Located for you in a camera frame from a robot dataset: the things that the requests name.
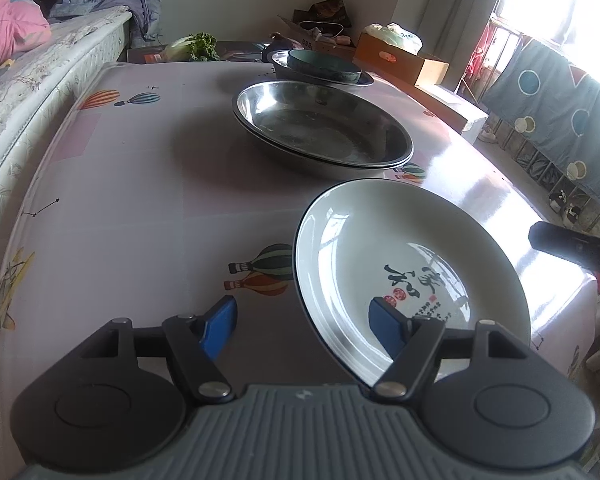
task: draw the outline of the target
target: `white plastic bag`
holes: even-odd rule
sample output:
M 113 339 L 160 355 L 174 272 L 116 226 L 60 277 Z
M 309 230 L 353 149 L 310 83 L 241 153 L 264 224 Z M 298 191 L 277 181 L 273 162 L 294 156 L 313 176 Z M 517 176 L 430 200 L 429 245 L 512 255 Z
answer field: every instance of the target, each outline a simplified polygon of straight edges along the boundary
M 416 56 L 422 48 L 422 42 L 419 37 L 408 30 L 404 30 L 396 23 L 390 23 L 386 27 L 379 25 L 379 23 L 374 23 L 373 25 L 365 27 L 364 32 L 387 44 L 401 48 L 414 56 Z

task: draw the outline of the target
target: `red fabric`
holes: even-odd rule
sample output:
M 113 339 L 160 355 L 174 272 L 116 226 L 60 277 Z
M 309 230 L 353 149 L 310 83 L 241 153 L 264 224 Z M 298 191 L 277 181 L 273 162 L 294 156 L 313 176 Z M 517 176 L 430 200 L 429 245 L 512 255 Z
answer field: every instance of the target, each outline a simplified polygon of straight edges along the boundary
M 475 46 L 474 53 L 471 54 L 471 59 L 469 60 L 469 64 L 466 66 L 466 70 L 464 71 L 464 80 L 469 82 L 471 79 L 480 72 L 480 67 L 482 66 L 482 60 L 484 59 L 485 54 L 489 47 L 491 46 L 491 41 L 493 41 L 493 37 L 496 33 L 496 27 L 493 23 L 487 23 L 487 26 L 484 28 L 484 32 L 480 37 L 480 41 Z

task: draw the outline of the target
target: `white ceramic plate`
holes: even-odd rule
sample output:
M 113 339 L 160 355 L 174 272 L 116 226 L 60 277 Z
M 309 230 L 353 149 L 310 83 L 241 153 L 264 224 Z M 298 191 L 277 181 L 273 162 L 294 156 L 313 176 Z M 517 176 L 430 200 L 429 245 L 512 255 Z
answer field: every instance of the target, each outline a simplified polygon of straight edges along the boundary
M 451 328 L 493 319 L 529 343 L 525 293 L 509 259 L 467 213 L 419 187 L 369 178 L 327 190 L 304 214 L 294 251 L 316 330 L 370 386 L 392 362 L 369 328 L 375 296 Z M 443 362 L 440 373 L 465 366 Z

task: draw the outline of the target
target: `pink clothing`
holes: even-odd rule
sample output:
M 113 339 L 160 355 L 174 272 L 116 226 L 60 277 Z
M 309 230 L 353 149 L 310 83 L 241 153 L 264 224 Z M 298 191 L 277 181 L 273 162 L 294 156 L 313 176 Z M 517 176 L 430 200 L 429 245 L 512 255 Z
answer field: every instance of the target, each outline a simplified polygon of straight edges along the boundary
M 0 65 L 16 52 L 31 50 L 51 38 L 48 21 L 32 0 L 0 0 Z

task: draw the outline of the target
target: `plastic bag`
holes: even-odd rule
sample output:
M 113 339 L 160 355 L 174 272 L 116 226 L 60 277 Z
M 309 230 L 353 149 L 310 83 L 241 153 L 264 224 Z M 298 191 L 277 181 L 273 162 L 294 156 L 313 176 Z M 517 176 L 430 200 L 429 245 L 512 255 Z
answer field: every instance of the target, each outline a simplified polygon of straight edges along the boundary
M 31 50 L 51 38 L 51 28 L 32 0 L 0 0 L 0 65 L 16 52 Z
M 378 38 L 378 40 L 384 41 L 386 44 L 401 48 L 414 56 L 422 48 L 422 42 L 419 37 L 408 30 L 404 30 L 396 23 L 390 23 L 386 27 L 379 25 L 379 23 L 374 23 L 365 27 L 364 32 L 374 38 Z

